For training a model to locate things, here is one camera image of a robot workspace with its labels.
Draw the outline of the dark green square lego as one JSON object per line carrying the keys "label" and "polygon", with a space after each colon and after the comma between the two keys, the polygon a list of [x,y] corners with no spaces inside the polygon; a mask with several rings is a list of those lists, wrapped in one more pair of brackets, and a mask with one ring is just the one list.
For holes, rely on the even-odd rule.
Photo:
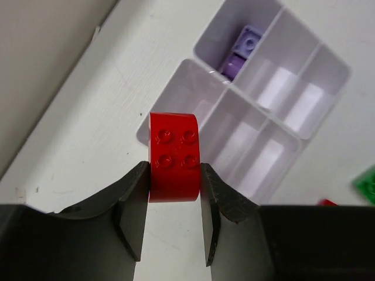
{"label": "dark green square lego", "polygon": [[374,205],[374,165],[363,171],[352,181],[353,187]]}

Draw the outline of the red curved lego brick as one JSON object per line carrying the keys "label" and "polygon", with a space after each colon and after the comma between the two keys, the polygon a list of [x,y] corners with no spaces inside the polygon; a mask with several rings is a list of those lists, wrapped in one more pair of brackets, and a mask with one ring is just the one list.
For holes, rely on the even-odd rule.
{"label": "red curved lego brick", "polygon": [[199,127],[193,114],[149,115],[150,203],[195,201],[200,192]]}

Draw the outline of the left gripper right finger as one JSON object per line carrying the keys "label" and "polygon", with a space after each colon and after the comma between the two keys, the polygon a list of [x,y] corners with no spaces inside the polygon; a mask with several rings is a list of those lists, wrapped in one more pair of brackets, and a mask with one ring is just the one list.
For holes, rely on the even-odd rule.
{"label": "left gripper right finger", "polygon": [[257,205],[201,165],[213,280],[373,280],[374,208]]}

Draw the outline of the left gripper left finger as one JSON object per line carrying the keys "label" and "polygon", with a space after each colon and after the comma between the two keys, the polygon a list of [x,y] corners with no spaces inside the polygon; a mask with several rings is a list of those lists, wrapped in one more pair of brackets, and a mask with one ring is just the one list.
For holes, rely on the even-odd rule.
{"label": "left gripper left finger", "polygon": [[141,258],[150,165],[59,213],[1,205],[2,280],[132,280]]}

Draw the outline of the light purple lego brick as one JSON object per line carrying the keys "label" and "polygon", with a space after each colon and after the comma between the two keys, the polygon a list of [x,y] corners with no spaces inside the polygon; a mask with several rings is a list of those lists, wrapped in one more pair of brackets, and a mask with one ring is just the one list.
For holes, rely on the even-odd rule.
{"label": "light purple lego brick", "polygon": [[251,25],[246,25],[238,36],[232,51],[238,56],[247,59],[253,52],[263,33]]}

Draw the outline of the dark purple lego brick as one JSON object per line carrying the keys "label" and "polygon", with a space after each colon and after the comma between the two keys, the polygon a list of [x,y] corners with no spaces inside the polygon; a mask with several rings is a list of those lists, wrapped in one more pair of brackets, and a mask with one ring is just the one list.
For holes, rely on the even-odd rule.
{"label": "dark purple lego brick", "polygon": [[232,53],[224,63],[221,74],[225,76],[229,81],[233,81],[245,62],[246,59],[235,53]]}

